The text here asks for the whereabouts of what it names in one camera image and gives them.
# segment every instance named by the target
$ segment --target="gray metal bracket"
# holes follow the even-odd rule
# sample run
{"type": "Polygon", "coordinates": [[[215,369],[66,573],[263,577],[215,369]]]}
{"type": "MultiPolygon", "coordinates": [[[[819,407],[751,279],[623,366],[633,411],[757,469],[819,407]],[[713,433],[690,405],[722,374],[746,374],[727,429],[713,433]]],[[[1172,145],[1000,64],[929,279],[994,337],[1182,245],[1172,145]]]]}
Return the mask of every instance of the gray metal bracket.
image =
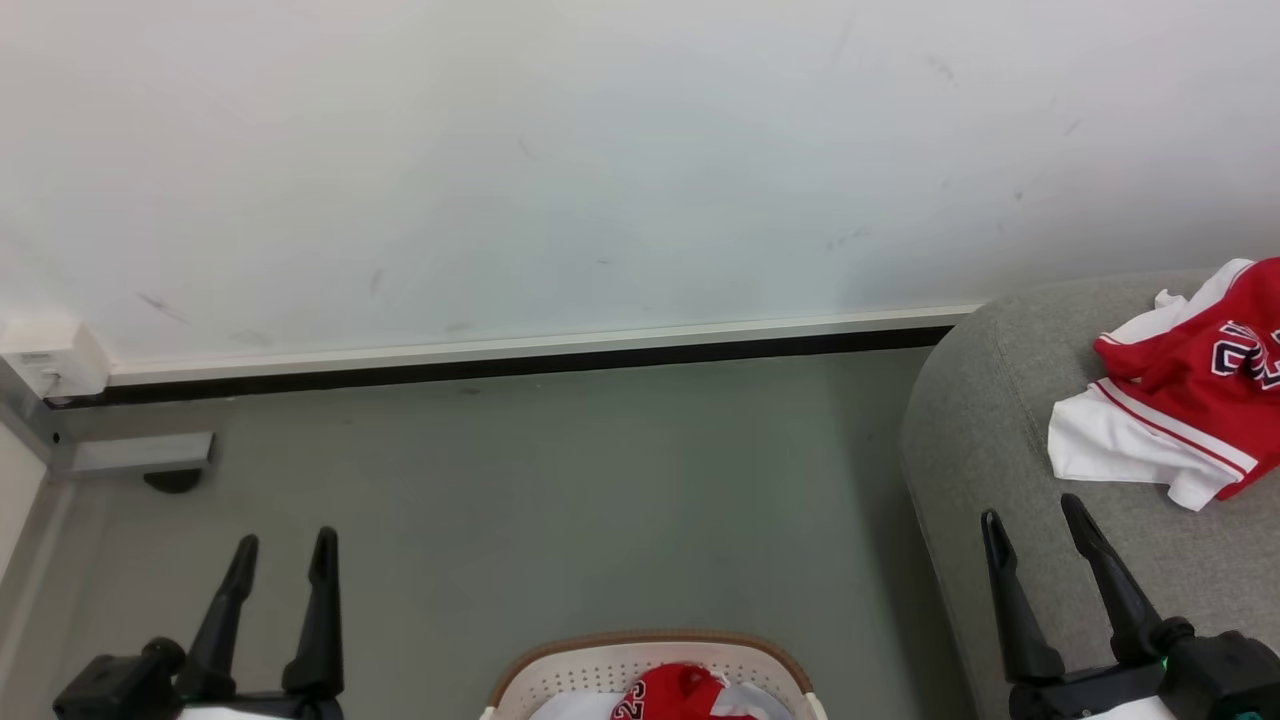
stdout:
{"type": "Polygon", "coordinates": [[[56,479],[136,473],[156,489],[186,492],[209,468],[214,451],[211,432],[77,441],[5,363],[0,363],[0,425],[9,428],[56,479]]]}

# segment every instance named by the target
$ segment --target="grey floor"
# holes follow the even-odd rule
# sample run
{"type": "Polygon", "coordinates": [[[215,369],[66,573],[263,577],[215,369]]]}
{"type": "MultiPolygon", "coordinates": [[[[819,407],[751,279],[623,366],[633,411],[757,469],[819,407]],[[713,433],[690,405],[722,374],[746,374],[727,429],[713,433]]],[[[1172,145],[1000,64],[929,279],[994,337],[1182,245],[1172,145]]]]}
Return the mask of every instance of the grey floor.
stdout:
{"type": "Polygon", "coordinates": [[[0,716],[49,717],[96,653],[188,643],[244,533],[262,547],[234,670],[242,689],[276,687],[329,524],[353,720],[471,720],[526,648],[650,626],[781,643],[833,719],[969,717],[899,473],[925,355],[76,411],[95,439],[214,429],[219,457],[186,496],[81,487],[0,716]]]}

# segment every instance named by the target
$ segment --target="wall socket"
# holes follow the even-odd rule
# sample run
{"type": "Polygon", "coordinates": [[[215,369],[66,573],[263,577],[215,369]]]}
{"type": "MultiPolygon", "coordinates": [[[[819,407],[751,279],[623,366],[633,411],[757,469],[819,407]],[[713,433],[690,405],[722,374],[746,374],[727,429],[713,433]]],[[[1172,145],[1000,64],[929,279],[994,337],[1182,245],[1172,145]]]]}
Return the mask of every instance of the wall socket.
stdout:
{"type": "Polygon", "coordinates": [[[79,320],[14,320],[0,334],[0,357],[40,397],[97,395],[111,364],[79,320]]]}

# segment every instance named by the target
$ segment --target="laundry basket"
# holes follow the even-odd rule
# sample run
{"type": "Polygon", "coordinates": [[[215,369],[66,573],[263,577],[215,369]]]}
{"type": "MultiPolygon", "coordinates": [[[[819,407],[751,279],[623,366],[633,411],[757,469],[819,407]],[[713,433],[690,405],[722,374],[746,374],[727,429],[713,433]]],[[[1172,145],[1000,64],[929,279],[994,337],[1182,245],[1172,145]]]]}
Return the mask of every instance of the laundry basket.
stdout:
{"type": "Polygon", "coordinates": [[[696,662],[735,683],[751,683],[794,720],[827,720],[809,676],[786,651],[750,635],[703,630],[608,633],[534,648],[502,676],[480,720],[529,720],[570,691],[625,693],[666,662],[696,662]]]}

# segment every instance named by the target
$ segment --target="jersey number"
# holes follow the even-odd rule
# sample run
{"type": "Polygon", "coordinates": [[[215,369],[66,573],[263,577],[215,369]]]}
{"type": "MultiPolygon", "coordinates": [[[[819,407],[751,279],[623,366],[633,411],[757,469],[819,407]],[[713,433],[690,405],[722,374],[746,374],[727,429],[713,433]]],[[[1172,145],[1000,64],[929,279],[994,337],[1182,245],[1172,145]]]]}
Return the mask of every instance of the jersey number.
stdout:
{"type": "MultiPolygon", "coordinates": [[[[1256,332],[1236,323],[1222,325],[1220,332],[1231,338],[1213,343],[1215,375],[1228,377],[1244,370],[1262,389],[1280,387],[1280,360],[1271,361],[1266,343],[1256,332]]],[[[1280,331],[1272,332],[1271,338],[1280,343],[1280,331]]]]}
{"type": "Polygon", "coordinates": [[[627,697],[613,708],[613,720],[644,720],[644,680],[639,680],[627,697]]]}

